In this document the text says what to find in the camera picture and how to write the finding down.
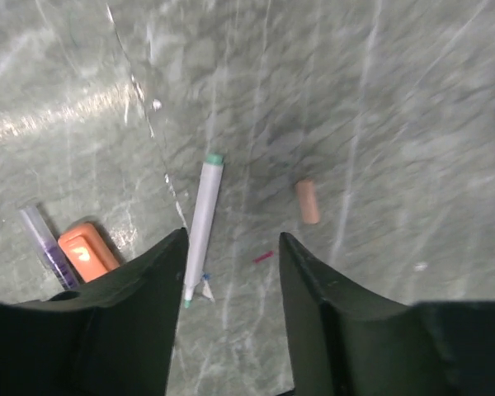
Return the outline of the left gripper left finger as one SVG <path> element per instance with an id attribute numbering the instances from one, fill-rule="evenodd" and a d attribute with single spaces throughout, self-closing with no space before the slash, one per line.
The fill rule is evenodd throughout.
<path id="1" fill-rule="evenodd" d="M 116 270 L 49 299 L 87 316 L 47 395 L 163 395 L 182 299 L 188 235 L 171 232 Z"/>

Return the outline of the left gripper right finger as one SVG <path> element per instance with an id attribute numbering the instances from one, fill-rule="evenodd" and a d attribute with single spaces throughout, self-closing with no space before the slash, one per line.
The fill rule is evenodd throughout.
<path id="1" fill-rule="evenodd" d="M 279 240 L 280 286 L 298 395 L 410 395 L 408 307 Z"/>

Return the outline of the large orange marker cap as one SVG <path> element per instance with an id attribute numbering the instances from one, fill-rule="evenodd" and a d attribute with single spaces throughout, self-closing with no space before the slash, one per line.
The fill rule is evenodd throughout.
<path id="1" fill-rule="evenodd" d="M 120 266 L 92 223 L 82 223 L 63 233 L 58 245 L 84 282 L 94 281 Z"/>

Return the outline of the dark blue pen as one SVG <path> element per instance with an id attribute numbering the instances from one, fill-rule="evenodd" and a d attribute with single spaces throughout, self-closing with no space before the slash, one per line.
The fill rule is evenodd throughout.
<path id="1" fill-rule="evenodd" d="M 38 207 L 25 206 L 19 210 L 19 214 L 41 262 L 54 273 L 64 289 L 78 287 L 78 279 Z"/>

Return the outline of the white green-tipped highlighter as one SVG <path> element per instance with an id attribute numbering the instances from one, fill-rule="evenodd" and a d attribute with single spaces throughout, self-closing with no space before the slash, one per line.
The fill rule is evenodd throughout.
<path id="1" fill-rule="evenodd" d="M 195 289 L 202 280 L 223 170 L 224 157 L 217 153 L 209 153 L 201 169 L 189 234 L 183 296 L 185 308 L 190 307 Z"/>

